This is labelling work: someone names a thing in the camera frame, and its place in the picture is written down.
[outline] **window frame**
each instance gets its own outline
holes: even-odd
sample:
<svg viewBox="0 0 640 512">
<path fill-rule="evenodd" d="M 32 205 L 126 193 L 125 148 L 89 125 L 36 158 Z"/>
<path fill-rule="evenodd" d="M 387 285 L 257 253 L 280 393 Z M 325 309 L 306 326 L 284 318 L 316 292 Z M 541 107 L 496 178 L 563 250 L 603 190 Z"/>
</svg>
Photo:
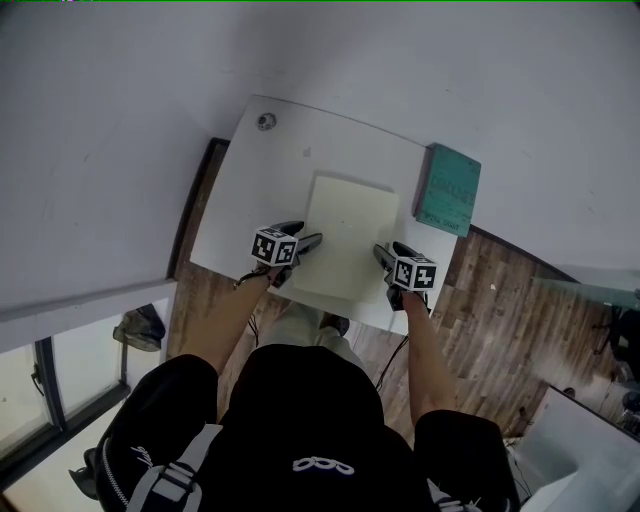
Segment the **window frame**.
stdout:
<svg viewBox="0 0 640 512">
<path fill-rule="evenodd" d="M 51 421 L 16 443 L 0 459 L 0 492 L 5 491 L 131 393 L 131 388 L 127 384 L 128 347 L 123 343 L 118 383 L 71 417 L 65 418 L 56 376 L 53 340 L 48 337 L 36 341 L 34 348 L 36 374 L 42 386 L 42 393 Z"/>
</svg>

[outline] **white table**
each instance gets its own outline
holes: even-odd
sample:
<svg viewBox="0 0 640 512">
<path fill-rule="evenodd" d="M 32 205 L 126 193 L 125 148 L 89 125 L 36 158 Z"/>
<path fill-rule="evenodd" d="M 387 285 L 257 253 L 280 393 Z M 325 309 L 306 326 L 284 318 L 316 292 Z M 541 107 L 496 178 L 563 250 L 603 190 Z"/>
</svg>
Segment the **white table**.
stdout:
<svg viewBox="0 0 640 512">
<path fill-rule="evenodd" d="M 260 131 L 257 119 L 267 112 L 275 114 L 277 124 Z M 393 239 L 438 263 L 435 285 L 429 293 L 433 308 L 456 237 L 420 224 L 411 215 L 424 155 L 424 147 L 357 121 L 253 96 L 216 178 L 191 261 L 239 278 L 255 266 L 249 249 L 256 228 L 305 220 L 314 176 L 343 177 L 400 196 Z M 275 293 L 357 322 L 407 332 L 406 314 L 391 311 L 384 283 L 377 302 L 365 304 L 303 292 L 290 281 Z"/>
</svg>

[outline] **black sleeve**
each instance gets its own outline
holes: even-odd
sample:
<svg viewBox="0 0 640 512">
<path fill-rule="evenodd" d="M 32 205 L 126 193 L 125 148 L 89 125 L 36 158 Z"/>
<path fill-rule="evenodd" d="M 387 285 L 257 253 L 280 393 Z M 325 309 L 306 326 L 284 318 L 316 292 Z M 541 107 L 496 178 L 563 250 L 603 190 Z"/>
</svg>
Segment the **black sleeve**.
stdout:
<svg viewBox="0 0 640 512">
<path fill-rule="evenodd" d="M 113 477 L 131 496 L 150 464 L 174 462 L 205 423 L 216 422 L 217 388 L 215 369 L 193 355 L 171 359 L 140 381 L 96 449 L 96 489 L 105 509 L 117 503 Z"/>
<path fill-rule="evenodd" d="M 483 512 L 520 509 L 495 423 L 454 411 L 429 412 L 416 424 L 415 453 L 424 475 L 462 503 L 481 498 Z"/>
</svg>

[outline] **beige paper sheet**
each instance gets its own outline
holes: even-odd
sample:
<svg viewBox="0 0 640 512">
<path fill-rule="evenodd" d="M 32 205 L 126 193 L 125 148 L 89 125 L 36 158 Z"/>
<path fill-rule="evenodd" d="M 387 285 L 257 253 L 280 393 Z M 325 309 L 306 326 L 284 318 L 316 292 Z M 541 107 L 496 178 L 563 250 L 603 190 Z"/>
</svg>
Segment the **beige paper sheet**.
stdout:
<svg viewBox="0 0 640 512">
<path fill-rule="evenodd" d="M 322 244 L 303 256 L 293 286 L 308 292 L 375 303 L 384 273 L 373 246 L 391 242 L 398 196 L 349 181 L 315 180 L 305 234 L 320 232 Z"/>
</svg>

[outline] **forearm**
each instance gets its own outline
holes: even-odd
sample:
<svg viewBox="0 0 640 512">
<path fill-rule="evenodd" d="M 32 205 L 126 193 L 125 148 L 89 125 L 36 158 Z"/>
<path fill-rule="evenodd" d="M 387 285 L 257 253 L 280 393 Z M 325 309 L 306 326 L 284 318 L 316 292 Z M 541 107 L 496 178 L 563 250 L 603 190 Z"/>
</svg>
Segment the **forearm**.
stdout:
<svg viewBox="0 0 640 512">
<path fill-rule="evenodd" d="M 222 374 L 251 313 L 267 288 L 267 276 L 245 281 L 237 290 L 224 297 L 208 317 L 200 319 L 194 334 L 180 353 L 201 357 L 216 369 L 218 375 Z"/>
<path fill-rule="evenodd" d="M 436 409 L 455 409 L 455 384 L 436 342 L 424 305 L 407 311 L 409 318 L 409 401 L 411 420 Z"/>
</svg>

